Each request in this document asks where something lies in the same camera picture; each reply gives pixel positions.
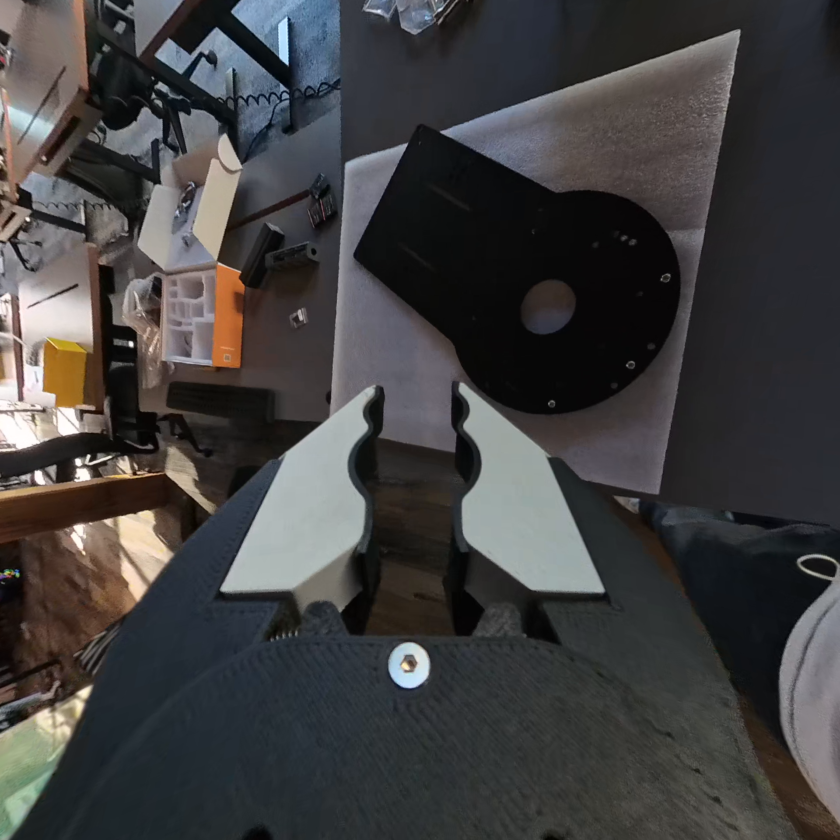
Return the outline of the black rectangular box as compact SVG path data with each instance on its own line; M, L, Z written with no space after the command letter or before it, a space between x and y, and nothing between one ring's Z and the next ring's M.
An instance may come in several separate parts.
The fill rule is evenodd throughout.
M261 225L239 273L239 278L245 288L261 287L268 271L270 255L283 248L285 239L285 233L278 226L269 223Z

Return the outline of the white foam sheet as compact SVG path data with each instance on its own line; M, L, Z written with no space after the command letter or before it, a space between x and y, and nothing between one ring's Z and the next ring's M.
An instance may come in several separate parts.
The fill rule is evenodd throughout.
M555 192L629 198L665 229L679 260L677 319L633 384L572 413L507 408L354 259L404 143L345 166L330 412L379 385L384 438L452 452L452 385L465 382L584 480L659 493L738 44L733 31L441 132Z

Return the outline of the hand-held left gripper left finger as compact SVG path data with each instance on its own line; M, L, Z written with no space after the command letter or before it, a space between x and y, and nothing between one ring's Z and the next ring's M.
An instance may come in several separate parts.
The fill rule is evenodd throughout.
M299 611L372 604L381 573L369 483L383 421L384 389L367 387L280 458L221 595L287 596Z

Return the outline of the clear plastic bag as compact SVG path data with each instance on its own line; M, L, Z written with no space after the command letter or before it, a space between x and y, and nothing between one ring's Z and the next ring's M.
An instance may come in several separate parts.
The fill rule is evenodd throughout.
M122 320L136 335L140 385L153 390L163 380L162 276L132 279L123 296Z

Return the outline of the black office chair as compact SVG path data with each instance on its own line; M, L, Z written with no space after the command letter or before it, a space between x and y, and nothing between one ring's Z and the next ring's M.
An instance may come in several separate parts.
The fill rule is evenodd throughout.
M196 441L184 416L177 413L158 415L140 409L140 385L137 367L115 364L108 372L103 416L103 433L77 433L58 436L26 448L3 450L1 478L10 480L29 476L48 467L56 467L58 482L73 480L77 459L90 456L146 456L160 450L161 423L170 434L187 442L199 455L213 456L213 450Z

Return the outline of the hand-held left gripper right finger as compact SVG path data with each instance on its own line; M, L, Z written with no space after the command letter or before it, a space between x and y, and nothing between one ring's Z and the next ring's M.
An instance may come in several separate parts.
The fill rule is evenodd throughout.
M454 537L456 590L479 608L606 598L551 457L473 388L455 382L451 422L465 483Z

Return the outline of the open beige cardboard box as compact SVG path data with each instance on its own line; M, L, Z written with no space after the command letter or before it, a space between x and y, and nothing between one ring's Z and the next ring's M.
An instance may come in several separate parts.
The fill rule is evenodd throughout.
M216 263L242 171L225 134L176 157L152 189L140 252L167 274Z

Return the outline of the orange box with foam insert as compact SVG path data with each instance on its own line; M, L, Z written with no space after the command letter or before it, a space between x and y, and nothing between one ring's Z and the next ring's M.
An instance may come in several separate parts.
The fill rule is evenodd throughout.
M240 368L245 286L239 272L216 263L163 275L161 280L162 360Z

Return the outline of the long black bar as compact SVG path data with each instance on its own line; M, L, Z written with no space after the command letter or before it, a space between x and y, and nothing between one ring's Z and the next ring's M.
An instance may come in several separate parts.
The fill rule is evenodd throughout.
M275 394L261 388L199 382L170 382L166 405L175 413L201 414L252 424L275 420Z

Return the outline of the black metal base plate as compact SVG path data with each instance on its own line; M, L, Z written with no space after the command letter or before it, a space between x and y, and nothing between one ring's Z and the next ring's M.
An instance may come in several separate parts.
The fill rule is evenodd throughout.
M610 192L555 192L424 124L353 257L520 413L617 395L663 350L679 309L677 253L649 211Z

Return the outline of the person's white shirt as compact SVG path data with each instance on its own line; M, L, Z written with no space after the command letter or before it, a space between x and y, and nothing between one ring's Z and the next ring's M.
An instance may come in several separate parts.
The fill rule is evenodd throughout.
M780 665L784 740L817 798L839 820L839 582L800 617Z

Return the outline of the grey metal device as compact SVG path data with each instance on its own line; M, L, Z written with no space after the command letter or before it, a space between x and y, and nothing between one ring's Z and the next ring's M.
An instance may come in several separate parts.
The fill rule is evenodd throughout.
M265 257L265 266L268 271L293 270L317 265L319 262L319 250L310 241L271 250Z

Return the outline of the wooden edged table black legs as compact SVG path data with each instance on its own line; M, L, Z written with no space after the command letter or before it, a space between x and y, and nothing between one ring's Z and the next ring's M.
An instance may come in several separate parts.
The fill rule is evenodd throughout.
M235 92L234 72L227 74L230 92L225 98L211 95L192 81L198 48L206 37L213 32L223 34L281 84L284 91L278 95L279 102L293 98L289 17L276 21L277 48L273 49L235 15L237 5L238 1L86 2L88 44L94 55L104 52L135 68L150 83L150 91L164 86L191 109L210 114L237 151L238 105L246 105L247 99ZM157 51L168 40L193 56L187 70L176 71L157 59Z

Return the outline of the yellow box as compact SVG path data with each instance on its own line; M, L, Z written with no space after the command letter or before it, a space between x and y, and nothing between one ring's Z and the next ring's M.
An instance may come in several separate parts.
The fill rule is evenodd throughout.
M47 338L43 346L43 391L55 398L56 408L87 404L88 352L66 339Z

